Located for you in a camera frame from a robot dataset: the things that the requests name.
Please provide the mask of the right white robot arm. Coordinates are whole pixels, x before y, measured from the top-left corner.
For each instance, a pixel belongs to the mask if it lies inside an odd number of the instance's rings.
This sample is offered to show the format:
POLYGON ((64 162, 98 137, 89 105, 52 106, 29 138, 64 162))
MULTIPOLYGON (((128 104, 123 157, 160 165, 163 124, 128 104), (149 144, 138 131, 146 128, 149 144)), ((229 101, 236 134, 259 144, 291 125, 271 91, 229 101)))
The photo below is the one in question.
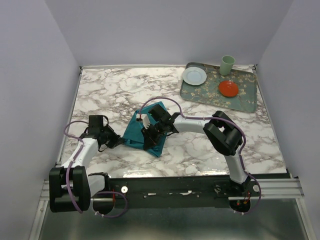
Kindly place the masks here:
POLYGON ((241 196, 248 190, 248 175, 240 156, 241 145, 245 143, 244 133, 222 111, 210 117, 184 116, 180 112, 169 114, 161 105, 156 104, 147 114, 138 112, 136 121, 142 123, 143 149, 155 147, 168 133, 184 132, 204 134, 214 149, 224 156, 228 169, 230 191, 241 196))

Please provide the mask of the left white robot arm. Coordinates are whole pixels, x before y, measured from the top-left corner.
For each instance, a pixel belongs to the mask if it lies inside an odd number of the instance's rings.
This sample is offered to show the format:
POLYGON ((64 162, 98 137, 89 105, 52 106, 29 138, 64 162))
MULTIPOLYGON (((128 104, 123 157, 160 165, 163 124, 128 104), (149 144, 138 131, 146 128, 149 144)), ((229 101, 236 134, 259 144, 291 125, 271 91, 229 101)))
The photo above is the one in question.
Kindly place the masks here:
POLYGON ((101 146, 113 149, 124 140, 116 134, 105 115, 90 115, 86 128, 80 136, 67 132, 64 135, 77 141, 77 146, 69 159, 60 167, 53 167, 49 172, 49 207, 53 213, 73 212, 80 214, 89 209, 94 196, 111 198, 115 206, 117 193, 113 191, 107 173, 87 174, 89 163, 98 153, 101 146))

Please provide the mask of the teal cloth napkin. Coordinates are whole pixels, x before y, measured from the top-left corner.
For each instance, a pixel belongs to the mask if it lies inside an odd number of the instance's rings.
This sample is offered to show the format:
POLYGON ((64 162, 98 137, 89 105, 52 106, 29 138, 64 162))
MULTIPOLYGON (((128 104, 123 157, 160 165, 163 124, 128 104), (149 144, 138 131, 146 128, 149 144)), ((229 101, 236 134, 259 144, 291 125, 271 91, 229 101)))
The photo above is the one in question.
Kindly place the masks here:
MULTIPOLYGON (((156 121, 151 117, 151 115, 148 113, 148 111, 157 104, 159 104, 163 109, 166 110, 166 107, 163 104, 163 102, 158 101, 158 102, 151 104, 149 106, 145 106, 141 111, 142 114, 147 114, 147 116, 150 120, 150 123, 153 125, 156 123, 156 121)), ((124 138, 124 144, 126 146, 131 147, 131 148, 135 148, 135 149, 139 149, 139 150, 143 150, 144 137, 143 137, 143 133, 141 132, 141 130, 143 128, 143 124, 136 121, 136 116, 137 116, 138 112, 139 112, 139 109, 137 109, 134 112, 131 120, 129 121, 129 124, 127 125, 127 127, 125 129, 123 138, 124 138)), ((149 154, 159 158, 163 152, 165 141, 166 141, 166 136, 165 135, 161 136, 159 143, 156 146, 148 149, 147 152, 149 154)))

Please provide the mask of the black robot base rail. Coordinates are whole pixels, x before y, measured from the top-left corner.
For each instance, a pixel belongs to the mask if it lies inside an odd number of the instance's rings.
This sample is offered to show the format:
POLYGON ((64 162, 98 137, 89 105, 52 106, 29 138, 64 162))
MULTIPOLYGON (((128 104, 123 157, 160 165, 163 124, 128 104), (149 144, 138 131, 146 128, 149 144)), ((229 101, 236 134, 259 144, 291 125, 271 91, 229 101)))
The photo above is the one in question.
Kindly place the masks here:
POLYGON ((93 198, 93 209, 229 208, 247 211, 260 196, 257 183, 248 178, 237 184, 228 175, 108 178, 106 188, 93 198))

